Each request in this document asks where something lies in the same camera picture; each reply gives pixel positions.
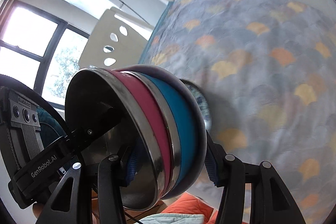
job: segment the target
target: hand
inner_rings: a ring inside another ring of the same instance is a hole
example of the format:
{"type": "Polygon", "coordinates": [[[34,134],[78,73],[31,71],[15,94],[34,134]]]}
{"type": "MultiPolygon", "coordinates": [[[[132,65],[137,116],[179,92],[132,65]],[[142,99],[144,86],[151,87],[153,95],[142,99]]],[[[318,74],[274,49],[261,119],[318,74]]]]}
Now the hand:
{"type": "MultiPolygon", "coordinates": [[[[41,203],[34,203],[33,204],[33,214],[36,218],[39,218],[42,210],[43,210],[43,204],[41,203]]],[[[95,218],[95,216],[92,214],[92,224],[97,224],[97,220],[95,218]]]]}

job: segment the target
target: bedsheet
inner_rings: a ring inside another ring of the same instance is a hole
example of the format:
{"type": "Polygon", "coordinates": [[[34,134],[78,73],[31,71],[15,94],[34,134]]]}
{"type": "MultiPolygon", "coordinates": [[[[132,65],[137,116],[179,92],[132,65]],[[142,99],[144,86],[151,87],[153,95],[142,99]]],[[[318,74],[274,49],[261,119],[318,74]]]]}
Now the bedsheet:
{"type": "MultiPolygon", "coordinates": [[[[325,220],[336,203],[335,20],[293,0],[176,0],[144,63],[199,85],[213,140],[270,161],[306,223],[325,220]]],[[[220,200],[205,171],[193,187],[220,200]]]]}

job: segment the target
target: cable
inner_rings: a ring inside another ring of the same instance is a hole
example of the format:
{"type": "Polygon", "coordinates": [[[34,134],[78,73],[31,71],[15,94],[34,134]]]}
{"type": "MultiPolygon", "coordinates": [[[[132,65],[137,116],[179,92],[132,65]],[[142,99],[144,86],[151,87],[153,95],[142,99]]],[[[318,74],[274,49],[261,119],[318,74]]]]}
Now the cable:
{"type": "Polygon", "coordinates": [[[143,224],[141,221],[137,220],[136,218],[132,217],[131,215],[129,215],[128,213],[125,212],[125,215],[128,216],[131,220],[139,223],[139,224],[143,224]]]}

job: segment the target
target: window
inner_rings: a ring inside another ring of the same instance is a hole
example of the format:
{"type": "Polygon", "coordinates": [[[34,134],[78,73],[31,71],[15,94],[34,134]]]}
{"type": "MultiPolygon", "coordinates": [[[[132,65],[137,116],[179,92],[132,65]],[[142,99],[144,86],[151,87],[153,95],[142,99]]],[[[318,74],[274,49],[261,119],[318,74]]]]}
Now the window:
{"type": "Polygon", "coordinates": [[[28,4],[15,1],[0,32],[0,74],[34,89],[64,109],[65,94],[89,35],[28,4]]]}
{"type": "Polygon", "coordinates": [[[43,56],[56,27],[57,23],[23,7],[17,7],[12,12],[1,39],[10,45],[43,56]]]}
{"type": "Polygon", "coordinates": [[[40,62],[34,59],[5,47],[0,48],[0,74],[13,77],[31,89],[34,88],[39,66],[40,62]]]}
{"type": "Polygon", "coordinates": [[[78,61],[88,39],[66,29],[52,57],[45,79],[42,97],[50,102],[64,105],[70,80],[79,70],[78,61]]]}

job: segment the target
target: orange blanket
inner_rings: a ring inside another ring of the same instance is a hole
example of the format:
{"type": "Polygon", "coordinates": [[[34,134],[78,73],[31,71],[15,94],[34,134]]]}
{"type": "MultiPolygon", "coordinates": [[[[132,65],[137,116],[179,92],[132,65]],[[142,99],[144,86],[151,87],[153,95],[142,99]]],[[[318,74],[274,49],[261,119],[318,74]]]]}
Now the orange blanket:
{"type": "Polygon", "coordinates": [[[205,204],[201,199],[184,193],[177,201],[165,208],[162,213],[204,215],[203,224],[215,224],[218,211],[205,204]]]}

